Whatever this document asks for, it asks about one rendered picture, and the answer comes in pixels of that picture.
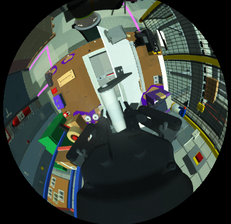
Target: purple box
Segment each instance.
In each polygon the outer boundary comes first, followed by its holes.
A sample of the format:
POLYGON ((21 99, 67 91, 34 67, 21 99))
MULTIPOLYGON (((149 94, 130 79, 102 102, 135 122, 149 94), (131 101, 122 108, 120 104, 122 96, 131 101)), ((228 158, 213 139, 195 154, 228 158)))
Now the purple box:
POLYGON ((66 104, 62 94, 58 94, 57 96, 54 96, 53 100, 58 110, 65 108, 66 104))
POLYGON ((155 102, 157 101, 156 98, 161 98, 164 99, 166 97, 170 96, 170 93, 168 91, 165 91, 162 88, 157 88, 154 91, 151 91, 149 93, 146 93, 146 101, 147 101, 147 106, 154 105, 155 102))

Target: wooden table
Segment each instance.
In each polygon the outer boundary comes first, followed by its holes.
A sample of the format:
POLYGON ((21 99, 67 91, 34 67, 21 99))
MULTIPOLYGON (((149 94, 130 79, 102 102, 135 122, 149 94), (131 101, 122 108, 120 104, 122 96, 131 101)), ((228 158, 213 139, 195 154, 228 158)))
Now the wooden table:
MULTIPOLYGON (((127 32, 127 34, 130 35, 130 37, 127 37, 129 41, 134 42, 136 40, 134 32, 127 32)), ((53 96, 62 94, 66 107, 61 109, 61 111, 62 113, 65 111, 70 112, 71 114, 68 116, 68 118, 71 118, 73 113, 77 110, 90 112, 100 105, 100 100, 95 93, 95 89, 88 75, 82 56, 103 47, 104 45, 101 38, 97 39, 96 42, 89 42, 69 53, 69 56, 66 55, 64 58, 59 60, 58 63, 51 67, 47 72, 49 73, 51 71, 54 73, 52 75, 54 85, 50 87, 50 89, 52 90, 55 87, 57 88, 57 93, 55 93, 53 96), (64 86, 60 87, 57 80, 70 70, 73 70, 75 78, 64 86)), ((157 54, 148 55, 145 45, 137 47, 136 51, 143 72, 145 91, 147 91, 151 85, 154 85, 153 76, 162 75, 160 64, 157 54)))

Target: beige board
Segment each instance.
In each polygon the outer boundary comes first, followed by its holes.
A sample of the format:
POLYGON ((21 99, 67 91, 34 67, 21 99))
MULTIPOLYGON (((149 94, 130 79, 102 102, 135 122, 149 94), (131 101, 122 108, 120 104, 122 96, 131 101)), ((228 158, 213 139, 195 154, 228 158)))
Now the beige board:
POLYGON ((75 78, 75 75, 73 73, 73 69, 69 72, 65 73, 62 77, 60 77, 57 81, 59 83, 60 88, 65 85, 66 83, 70 82, 75 78))

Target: gray floor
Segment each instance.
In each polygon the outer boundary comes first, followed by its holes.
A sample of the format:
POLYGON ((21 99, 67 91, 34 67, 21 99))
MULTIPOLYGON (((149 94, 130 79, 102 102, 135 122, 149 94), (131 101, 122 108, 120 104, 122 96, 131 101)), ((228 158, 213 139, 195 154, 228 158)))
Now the gray floor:
MULTIPOLYGON (((144 0, 143 2, 138 1, 135 4, 126 2, 127 7, 133 14, 140 28, 144 27, 144 25, 142 23, 140 24, 138 20, 154 2, 155 0, 144 0)), ((134 22, 131 19, 129 13, 126 12, 126 14, 124 14, 124 8, 115 10, 113 16, 111 16, 111 11, 102 10, 97 12, 101 15, 102 18, 99 24, 99 26, 101 27, 111 29, 115 26, 123 25, 125 26, 125 28, 135 28, 134 22)), ((63 13, 54 18, 53 24, 55 25, 53 31, 56 33, 56 37, 48 43, 48 51, 51 58, 51 64, 47 57, 47 52, 45 51, 30 70, 32 82, 38 82, 38 84, 36 84, 38 86, 35 89, 37 93, 39 93, 41 89, 44 87, 44 85, 46 85, 44 74, 50 69, 50 67, 55 65, 65 55, 86 43, 84 37, 75 29, 71 28, 71 25, 74 24, 74 20, 66 23, 63 13)), ((53 97, 49 88, 47 88, 42 94, 47 94, 49 98, 53 97)), ((45 99, 43 101, 41 100, 42 105, 46 102, 47 101, 45 99)), ((191 134, 194 130, 192 127, 190 127, 190 125, 187 122, 185 122, 183 118, 181 119, 183 121, 181 132, 178 134, 177 139, 172 143, 174 148, 174 157, 176 163, 179 167, 181 167, 183 173, 187 174, 190 177, 195 191, 209 174, 211 168, 213 167, 216 161, 216 158, 211 153, 211 150, 200 136, 198 136, 198 138, 195 141, 190 141, 186 146, 183 147, 183 145, 190 139, 191 134), (184 164, 183 157, 195 145, 198 145, 202 153, 206 156, 207 162, 198 173, 191 176, 188 172, 186 165, 184 164)), ((59 177, 70 179, 69 171, 63 172, 53 170, 52 173, 59 177)))

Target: fire extinguisher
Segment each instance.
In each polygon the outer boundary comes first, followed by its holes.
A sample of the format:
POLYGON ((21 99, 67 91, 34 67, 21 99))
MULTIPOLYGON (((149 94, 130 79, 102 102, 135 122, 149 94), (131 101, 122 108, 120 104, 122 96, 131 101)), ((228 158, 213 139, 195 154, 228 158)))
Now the fire extinguisher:
POLYGON ((66 117, 68 117, 68 115, 70 115, 70 114, 71 114, 70 112, 65 111, 65 112, 63 113, 63 116, 66 118, 66 117))
POLYGON ((30 107, 23 109, 12 121, 12 126, 17 126, 31 112, 30 107))

